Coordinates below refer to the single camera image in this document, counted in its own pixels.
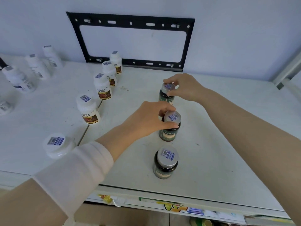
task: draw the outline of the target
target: light blue wall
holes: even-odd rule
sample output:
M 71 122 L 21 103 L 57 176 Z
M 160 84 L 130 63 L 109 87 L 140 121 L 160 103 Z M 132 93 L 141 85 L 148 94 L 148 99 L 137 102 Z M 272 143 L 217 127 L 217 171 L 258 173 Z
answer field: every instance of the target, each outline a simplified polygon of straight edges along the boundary
M 84 57 L 66 11 L 195 18 L 189 73 L 269 80 L 301 47 L 301 0 L 1 0 L 0 52 Z

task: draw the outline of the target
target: stain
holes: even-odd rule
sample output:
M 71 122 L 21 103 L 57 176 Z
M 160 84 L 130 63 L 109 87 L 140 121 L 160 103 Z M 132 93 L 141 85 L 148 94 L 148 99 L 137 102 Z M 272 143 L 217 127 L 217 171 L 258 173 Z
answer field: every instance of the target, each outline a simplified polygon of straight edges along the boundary
M 125 87 L 123 87 L 123 86 L 122 86 L 120 89 L 129 91 L 129 89 L 127 89 L 127 88 L 125 88 Z

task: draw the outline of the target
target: tv wall mount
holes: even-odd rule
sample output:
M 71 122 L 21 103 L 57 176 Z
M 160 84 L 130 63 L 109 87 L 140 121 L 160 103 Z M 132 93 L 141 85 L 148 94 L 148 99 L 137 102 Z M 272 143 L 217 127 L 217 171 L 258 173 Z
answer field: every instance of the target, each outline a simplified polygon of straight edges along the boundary
M 117 28 L 133 29 L 153 29 L 167 31 L 186 32 L 186 40 L 182 53 L 181 61 L 178 63 L 164 62 L 156 60 L 122 59 L 122 64 L 126 67 L 140 67 L 155 70 L 168 70 L 182 72 L 190 43 L 190 38 L 194 26 L 193 18 L 174 18 L 174 17 L 156 17 L 156 16 L 131 16 L 131 15 L 113 15 L 96 13 L 70 13 L 66 12 L 74 28 L 78 42 L 84 54 L 87 63 L 99 63 L 109 60 L 109 57 L 90 56 L 86 48 L 79 27 L 81 25 L 104 26 Z

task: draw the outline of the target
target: white sleeve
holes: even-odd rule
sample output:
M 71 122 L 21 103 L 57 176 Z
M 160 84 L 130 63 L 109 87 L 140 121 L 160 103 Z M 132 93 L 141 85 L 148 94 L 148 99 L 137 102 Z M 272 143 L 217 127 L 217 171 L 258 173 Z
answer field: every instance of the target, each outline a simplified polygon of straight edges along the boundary
M 36 173 L 33 179 L 57 203 L 68 217 L 76 210 L 104 180 L 113 166 L 108 150 L 98 142 L 76 147 Z

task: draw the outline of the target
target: silver bottle cap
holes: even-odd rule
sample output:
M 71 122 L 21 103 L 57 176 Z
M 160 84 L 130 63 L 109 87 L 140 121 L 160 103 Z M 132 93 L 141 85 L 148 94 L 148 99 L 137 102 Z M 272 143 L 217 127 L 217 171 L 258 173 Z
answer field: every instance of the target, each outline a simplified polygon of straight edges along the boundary
M 164 94 L 167 94 L 168 91 L 171 91 L 171 90 L 174 90 L 175 89 L 175 85 L 172 84 L 172 83 L 163 83 L 162 84 L 162 87 L 161 87 L 161 90 Z
M 179 154 L 174 147 L 166 145 L 159 149 L 157 159 L 162 167 L 172 168 L 179 160 Z
M 164 121 L 172 121 L 179 124 L 181 122 L 181 115 L 177 111 L 167 111 L 164 115 Z

